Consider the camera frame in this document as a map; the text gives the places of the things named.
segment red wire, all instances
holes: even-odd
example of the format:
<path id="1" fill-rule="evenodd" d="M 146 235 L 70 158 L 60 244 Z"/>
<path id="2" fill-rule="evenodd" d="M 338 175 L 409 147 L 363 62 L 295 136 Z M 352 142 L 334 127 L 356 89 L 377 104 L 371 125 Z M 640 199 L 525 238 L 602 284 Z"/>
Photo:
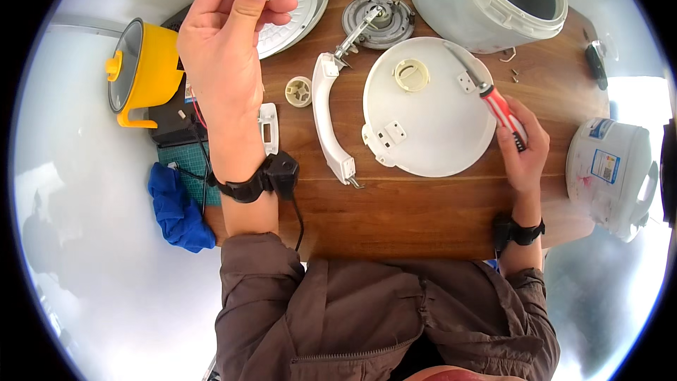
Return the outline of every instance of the red wire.
<path id="1" fill-rule="evenodd" d="M 203 127 L 205 127 L 205 130 L 207 130 L 207 124 L 205 124 L 205 121 L 202 121 L 202 117 L 200 116 L 200 111 L 198 110 L 198 98 L 195 97 L 195 93 L 193 92 L 193 86 L 190 87 L 190 95 L 193 97 L 193 108 L 195 108 L 195 114 L 198 115 L 198 120 L 202 124 Z"/>

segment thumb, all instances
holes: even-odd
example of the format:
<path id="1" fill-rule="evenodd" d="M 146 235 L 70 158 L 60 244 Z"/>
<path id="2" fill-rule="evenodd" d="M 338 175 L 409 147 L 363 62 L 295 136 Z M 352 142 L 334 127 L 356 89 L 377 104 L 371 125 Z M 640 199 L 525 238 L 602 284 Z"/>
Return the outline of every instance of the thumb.
<path id="1" fill-rule="evenodd" d="M 498 147 L 501 149 L 503 161 L 506 165 L 506 170 L 509 168 L 516 168 L 519 165 L 519 152 L 517 145 L 514 144 L 514 137 L 512 132 L 507 127 L 498 127 L 496 130 L 496 139 L 498 140 Z"/>
<path id="2" fill-rule="evenodd" d="M 233 38 L 237 44 L 251 45 L 258 18 L 261 17 L 266 0 L 234 0 L 230 16 L 221 32 Z"/>

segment jacket zipper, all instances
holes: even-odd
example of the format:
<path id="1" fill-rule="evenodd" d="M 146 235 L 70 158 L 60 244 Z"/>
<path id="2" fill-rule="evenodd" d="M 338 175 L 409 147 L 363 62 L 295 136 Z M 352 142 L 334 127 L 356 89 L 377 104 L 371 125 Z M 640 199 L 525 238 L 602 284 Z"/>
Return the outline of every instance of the jacket zipper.
<path id="1" fill-rule="evenodd" d="M 335 359 L 365 359 L 367 357 L 381 355 L 383 353 L 392 352 L 392 351 L 400 349 L 404 346 L 408 346 L 409 344 L 418 340 L 422 333 L 423 333 L 423 328 L 421 328 L 421 332 L 419 332 L 419 334 L 416 337 L 410 338 L 409 340 L 405 341 L 404 343 L 397 343 L 393 346 L 384 347 L 382 349 L 377 349 L 377 350 L 374 350 L 374 351 L 356 352 L 356 353 L 335 353 L 333 355 L 298 356 L 298 357 L 295 357 L 295 358 L 292 359 L 292 363 L 297 363 L 297 362 L 301 362 L 301 361 L 303 361 L 303 362 L 328 361 L 328 360 L 335 360 Z"/>

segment brown jacket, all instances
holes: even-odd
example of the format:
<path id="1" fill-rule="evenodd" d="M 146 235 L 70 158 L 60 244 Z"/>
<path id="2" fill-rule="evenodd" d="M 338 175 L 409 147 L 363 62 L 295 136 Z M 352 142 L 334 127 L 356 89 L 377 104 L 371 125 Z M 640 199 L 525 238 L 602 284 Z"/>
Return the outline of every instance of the brown jacket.
<path id="1" fill-rule="evenodd" d="M 385 381 L 423 332 L 446 364 L 549 380 L 559 345 L 543 274 L 484 262 L 312 260 L 274 234 L 221 248 L 216 369 L 230 380 Z"/>

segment yellow lid knob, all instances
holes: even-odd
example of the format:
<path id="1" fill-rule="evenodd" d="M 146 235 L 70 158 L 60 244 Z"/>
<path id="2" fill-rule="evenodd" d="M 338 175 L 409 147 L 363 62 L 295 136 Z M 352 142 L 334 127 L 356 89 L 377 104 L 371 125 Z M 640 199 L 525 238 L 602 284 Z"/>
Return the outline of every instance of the yellow lid knob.
<path id="1" fill-rule="evenodd" d="M 115 50 L 115 57 L 106 59 L 106 73 L 108 74 L 108 81 L 115 81 L 120 75 L 120 69 L 123 67 L 123 52 L 122 50 Z"/>

